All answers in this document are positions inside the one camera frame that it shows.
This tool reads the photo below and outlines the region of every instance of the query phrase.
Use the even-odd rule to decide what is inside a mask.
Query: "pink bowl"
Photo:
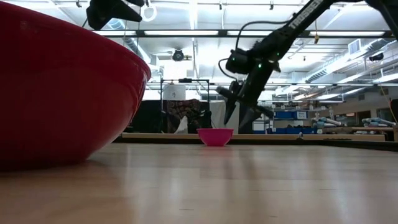
[[[225,146],[234,130],[229,128],[199,128],[198,135],[206,146]]]
[[[150,69],[125,47],[0,1],[0,170],[82,162],[128,125]]]

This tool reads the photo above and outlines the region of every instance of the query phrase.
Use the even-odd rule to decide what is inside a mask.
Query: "security camera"
[[[172,59],[175,62],[181,62],[184,60],[184,53],[182,53],[182,49],[175,49]]]

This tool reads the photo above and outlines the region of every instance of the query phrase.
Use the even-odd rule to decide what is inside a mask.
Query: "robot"
[[[343,2],[360,2],[362,0],[345,0]],[[398,39],[398,0],[365,0],[367,4],[378,10],[386,20],[394,37]],[[129,0],[129,2],[142,6],[142,0]],[[229,88],[219,86],[216,90],[226,98],[226,114],[224,124],[230,119],[235,102],[240,102],[250,107],[251,112],[244,118],[244,123],[256,119],[265,114],[273,118],[274,113],[263,106],[258,105],[258,98],[264,89],[273,71],[280,72],[278,61],[284,57],[292,46],[294,40],[305,31],[319,16],[323,14],[337,0],[310,0],[301,10],[285,22],[279,29],[273,31],[262,41],[255,44],[249,50],[236,48],[231,50],[227,59],[226,69],[232,73],[247,75],[243,82],[232,81]],[[111,17],[127,19],[139,22],[141,17],[129,7],[124,7],[121,0],[92,0],[87,9],[88,23],[94,29],[101,29]]]

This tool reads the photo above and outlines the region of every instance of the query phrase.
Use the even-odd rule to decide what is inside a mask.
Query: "ceiling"
[[[250,21],[286,21],[292,14],[298,12],[307,0],[273,0],[273,9],[270,10],[270,1],[264,0],[152,0],[150,5],[156,8],[157,14],[152,21],[126,22],[128,30],[174,30],[174,29],[240,29]],[[85,9],[88,1],[81,0],[81,8],[71,0],[5,0],[41,13],[57,17],[64,21],[82,26],[86,19]],[[132,6],[137,12],[140,9]],[[146,17],[152,14],[151,9],[146,9]],[[256,24],[248,29],[273,30],[280,26],[270,24]],[[389,30],[379,12],[360,2],[357,4],[334,4],[323,13],[308,30]],[[123,45],[122,38],[111,40]],[[260,38],[244,38],[239,41],[239,47],[250,49],[255,41]],[[273,82],[298,82],[300,77],[309,71],[322,66],[326,61],[333,59],[344,51],[348,44],[355,39],[336,37],[321,38],[314,44],[312,38],[297,39],[285,57],[280,61],[282,73],[271,76]],[[193,41],[191,37],[140,37],[138,45],[148,55],[156,55],[160,65],[170,61],[170,53],[175,49],[182,49],[185,55],[193,55]],[[198,77],[209,78],[217,82],[230,82],[219,70],[219,59],[229,56],[229,51],[234,48],[234,37],[197,37],[195,38],[196,65]],[[350,67],[335,71],[329,83],[338,82],[347,76],[354,75],[364,70],[364,60],[357,61]]]

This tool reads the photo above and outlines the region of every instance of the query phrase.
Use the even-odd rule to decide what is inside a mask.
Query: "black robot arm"
[[[248,77],[243,84],[231,85],[235,88],[230,87],[229,90],[220,86],[217,88],[217,92],[227,98],[225,124],[232,115],[232,105],[235,101],[252,108],[256,112],[255,116],[264,113],[270,118],[273,117],[273,112],[257,105],[257,99],[264,90],[264,86],[273,71],[280,72],[278,61],[287,53],[294,40],[335,2],[338,1],[311,0],[286,25],[273,31],[252,49],[245,51],[236,48],[231,51],[226,69],[233,73],[247,74]],[[396,13],[398,0],[367,0],[366,2],[382,14],[392,33],[398,37],[398,14]]]

